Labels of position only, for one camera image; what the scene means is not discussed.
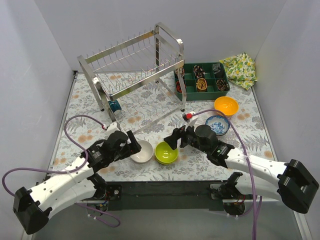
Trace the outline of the lemon print cloth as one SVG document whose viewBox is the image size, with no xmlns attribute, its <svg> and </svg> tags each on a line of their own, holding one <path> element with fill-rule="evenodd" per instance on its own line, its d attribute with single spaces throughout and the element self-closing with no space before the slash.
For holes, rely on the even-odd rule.
<svg viewBox="0 0 320 240">
<path fill-rule="evenodd" d="M 219 60 L 226 77 L 233 84 L 248 91 L 258 80 L 255 61 L 245 52 Z"/>
</svg>

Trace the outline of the orange navy rolled tie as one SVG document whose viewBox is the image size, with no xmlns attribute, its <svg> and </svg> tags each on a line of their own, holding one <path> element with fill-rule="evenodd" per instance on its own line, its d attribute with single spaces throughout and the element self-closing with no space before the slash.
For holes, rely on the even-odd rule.
<svg viewBox="0 0 320 240">
<path fill-rule="evenodd" d="M 177 82 L 175 83 L 175 89 L 176 89 L 176 92 L 177 92 L 177 93 L 182 93 L 182 87 L 181 87 L 179 81 L 177 81 Z"/>
</svg>

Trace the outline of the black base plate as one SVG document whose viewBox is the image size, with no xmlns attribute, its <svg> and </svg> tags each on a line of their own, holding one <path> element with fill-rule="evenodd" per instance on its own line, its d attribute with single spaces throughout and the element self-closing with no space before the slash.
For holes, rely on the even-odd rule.
<svg viewBox="0 0 320 240">
<path fill-rule="evenodd" d="M 222 211 L 223 200 L 236 198 L 225 184 L 225 180 L 113 182 L 110 186 L 119 193 L 108 201 L 108 210 Z"/>
</svg>

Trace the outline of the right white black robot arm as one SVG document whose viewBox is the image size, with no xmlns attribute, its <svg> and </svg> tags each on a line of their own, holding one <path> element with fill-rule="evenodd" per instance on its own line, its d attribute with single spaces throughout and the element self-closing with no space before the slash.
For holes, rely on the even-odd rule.
<svg viewBox="0 0 320 240">
<path fill-rule="evenodd" d="M 240 176 L 226 186 L 227 195 L 232 199 L 241 195 L 258 195 L 282 201 L 291 210 L 306 214 L 320 186 L 302 162 L 246 156 L 241 149 L 219 140 L 208 125 L 175 128 L 164 141 L 172 150 L 191 146 L 205 153 L 216 166 L 253 176 L 254 183 L 246 183 L 244 176 Z"/>
</svg>

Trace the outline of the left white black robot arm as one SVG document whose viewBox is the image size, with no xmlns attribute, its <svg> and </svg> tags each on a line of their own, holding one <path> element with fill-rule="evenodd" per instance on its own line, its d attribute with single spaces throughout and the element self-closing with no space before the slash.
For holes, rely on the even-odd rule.
<svg viewBox="0 0 320 240">
<path fill-rule="evenodd" d="M 15 192 L 13 212 L 28 235 L 41 230 L 58 212 L 82 200 L 110 198 L 107 182 L 98 174 L 111 163 L 126 159 L 141 151 L 132 131 L 116 130 L 107 139 L 94 142 L 72 163 L 74 167 L 84 164 L 72 172 L 56 174 L 46 181 Z"/>
</svg>

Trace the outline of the blue floral white bowl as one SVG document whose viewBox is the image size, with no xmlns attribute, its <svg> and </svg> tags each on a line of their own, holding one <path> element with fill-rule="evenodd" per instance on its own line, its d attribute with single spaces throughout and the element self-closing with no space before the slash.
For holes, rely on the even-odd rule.
<svg viewBox="0 0 320 240">
<path fill-rule="evenodd" d="M 212 131 L 215 132 L 217 136 L 225 135 L 230 129 L 230 123 L 226 117 L 221 115 L 213 115 L 210 116 L 205 124 L 211 128 Z"/>
</svg>

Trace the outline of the green divided organizer tray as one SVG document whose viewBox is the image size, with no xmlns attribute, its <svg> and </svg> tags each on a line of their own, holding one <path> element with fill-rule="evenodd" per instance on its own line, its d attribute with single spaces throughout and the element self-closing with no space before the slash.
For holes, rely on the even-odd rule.
<svg viewBox="0 0 320 240">
<path fill-rule="evenodd" d="M 184 64 L 183 68 L 185 71 L 185 75 L 183 78 L 185 88 L 186 88 L 186 100 L 187 101 L 205 101 L 205 100 L 215 100 L 219 97 L 224 97 L 227 95 L 228 91 L 230 90 L 230 84 L 228 82 L 225 68 L 223 77 L 216 78 L 213 70 L 212 65 L 218 62 L 205 62 L 205 63 L 186 63 Z M 198 78 L 195 77 L 193 67 L 194 65 L 200 66 L 204 72 L 205 76 L 204 79 L 207 82 L 207 91 L 205 92 L 198 92 L 196 87 L 196 82 Z M 218 79 L 224 79 L 229 86 L 228 91 L 219 91 L 217 89 L 216 81 Z"/>
</svg>

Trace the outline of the pink black rolled tie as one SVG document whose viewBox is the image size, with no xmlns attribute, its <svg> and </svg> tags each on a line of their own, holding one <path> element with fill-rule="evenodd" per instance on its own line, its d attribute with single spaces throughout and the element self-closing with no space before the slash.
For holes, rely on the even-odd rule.
<svg viewBox="0 0 320 240">
<path fill-rule="evenodd" d="M 197 79 L 205 77 L 205 71 L 199 65 L 193 66 L 193 73 Z"/>
</svg>

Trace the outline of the grey rolled tie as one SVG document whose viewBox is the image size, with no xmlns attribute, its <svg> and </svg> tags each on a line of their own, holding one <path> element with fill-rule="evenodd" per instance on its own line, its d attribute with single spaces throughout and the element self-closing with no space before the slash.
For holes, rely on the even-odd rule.
<svg viewBox="0 0 320 240">
<path fill-rule="evenodd" d="M 221 63 L 216 62 L 212 64 L 212 72 L 216 78 L 222 78 L 224 75 L 224 67 Z"/>
</svg>

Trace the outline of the yellow ribbed bowl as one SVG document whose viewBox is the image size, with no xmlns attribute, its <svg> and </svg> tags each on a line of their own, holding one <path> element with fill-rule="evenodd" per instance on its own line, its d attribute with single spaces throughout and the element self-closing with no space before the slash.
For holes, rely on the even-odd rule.
<svg viewBox="0 0 320 240">
<path fill-rule="evenodd" d="M 214 108 L 224 113 L 227 117 L 230 117 L 238 112 L 239 104 L 232 97 L 221 96 L 214 101 Z"/>
</svg>

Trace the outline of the floral table mat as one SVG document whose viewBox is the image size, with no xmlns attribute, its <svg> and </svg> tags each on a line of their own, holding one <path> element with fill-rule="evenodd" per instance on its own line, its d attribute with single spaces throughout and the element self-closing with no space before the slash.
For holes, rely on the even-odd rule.
<svg viewBox="0 0 320 240">
<path fill-rule="evenodd" d="M 271 161 L 276 159 L 267 130 L 264 126 L 256 97 L 251 90 L 232 85 L 228 96 L 238 102 L 238 112 L 230 118 L 233 128 L 221 137 L 223 142 L 237 148 L 245 145 L 249 154 Z M 66 110 L 69 120 L 67 130 L 59 139 L 57 152 L 51 167 L 61 171 L 69 166 L 95 141 L 106 136 L 101 123 L 109 124 L 109 116 L 100 111 L 86 77 L 79 74 L 75 79 Z M 169 136 L 173 129 L 184 125 L 182 113 L 173 113 L 157 124 L 140 132 L 133 132 L 137 140 L 148 141 L 156 146 Z M 192 147 L 179 150 L 177 160 L 170 165 L 160 164 L 155 157 L 146 163 L 136 163 L 130 158 L 111 163 L 101 169 L 99 175 L 111 181 L 208 181 L 225 180 L 232 171 L 216 166 L 204 153 Z"/>
</svg>

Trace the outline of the steel two-tier dish rack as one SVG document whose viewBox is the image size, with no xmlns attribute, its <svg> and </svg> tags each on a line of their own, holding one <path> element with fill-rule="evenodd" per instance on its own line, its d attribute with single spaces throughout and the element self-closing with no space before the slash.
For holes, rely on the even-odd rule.
<svg viewBox="0 0 320 240">
<path fill-rule="evenodd" d="M 174 74 L 185 64 L 184 43 L 162 22 L 77 60 L 100 110 L 125 131 L 138 133 L 185 111 L 186 86 Z M 122 108 L 117 115 L 108 103 L 115 100 Z"/>
</svg>

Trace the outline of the lime green bowl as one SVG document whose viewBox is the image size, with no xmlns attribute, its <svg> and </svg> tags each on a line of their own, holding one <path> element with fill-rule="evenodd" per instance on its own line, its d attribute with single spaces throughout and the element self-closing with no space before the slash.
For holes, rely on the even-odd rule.
<svg viewBox="0 0 320 240">
<path fill-rule="evenodd" d="M 173 162 L 178 159 L 178 149 L 172 150 L 170 146 L 165 142 L 160 142 L 156 145 L 154 155 L 157 161 Z"/>
<path fill-rule="evenodd" d="M 175 161 L 166 162 L 166 161 L 160 161 L 160 160 L 158 160 L 158 163 L 160 163 L 160 164 L 162 164 L 162 165 L 171 165 L 171 164 L 175 163 Z"/>
</svg>

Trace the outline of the yellow patterned rolled tie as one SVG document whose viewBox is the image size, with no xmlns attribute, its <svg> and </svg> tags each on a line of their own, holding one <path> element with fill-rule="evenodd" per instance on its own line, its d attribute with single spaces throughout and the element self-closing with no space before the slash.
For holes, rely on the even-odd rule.
<svg viewBox="0 0 320 240">
<path fill-rule="evenodd" d="M 198 92 L 206 92 L 208 85 L 205 78 L 198 78 L 196 81 L 196 88 Z"/>
</svg>

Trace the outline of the teal blue bowl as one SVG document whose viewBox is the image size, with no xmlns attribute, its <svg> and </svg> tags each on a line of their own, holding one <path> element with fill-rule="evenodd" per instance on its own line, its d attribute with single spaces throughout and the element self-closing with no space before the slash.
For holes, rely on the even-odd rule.
<svg viewBox="0 0 320 240">
<path fill-rule="evenodd" d="M 118 100 L 110 100 L 108 101 L 108 104 L 115 115 L 118 115 L 122 111 L 121 104 Z"/>
</svg>

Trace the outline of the beige floral bowl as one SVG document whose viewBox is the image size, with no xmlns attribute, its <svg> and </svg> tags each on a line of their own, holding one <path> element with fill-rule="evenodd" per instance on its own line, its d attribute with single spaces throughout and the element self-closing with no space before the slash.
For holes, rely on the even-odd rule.
<svg viewBox="0 0 320 240">
<path fill-rule="evenodd" d="M 133 154 L 130 158 L 138 164 L 147 163 L 153 156 L 153 146 L 146 140 L 137 141 L 141 146 L 140 152 Z"/>
</svg>

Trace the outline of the dark floral rolled tie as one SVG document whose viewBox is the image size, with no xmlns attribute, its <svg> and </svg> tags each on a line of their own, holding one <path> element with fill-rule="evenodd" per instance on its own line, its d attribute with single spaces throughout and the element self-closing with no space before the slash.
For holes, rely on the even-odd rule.
<svg viewBox="0 0 320 240">
<path fill-rule="evenodd" d="M 220 92 L 227 92 L 229 90 L 229 85 L 224 79 L 217 79 L 216 86 Z"/>
</svg>

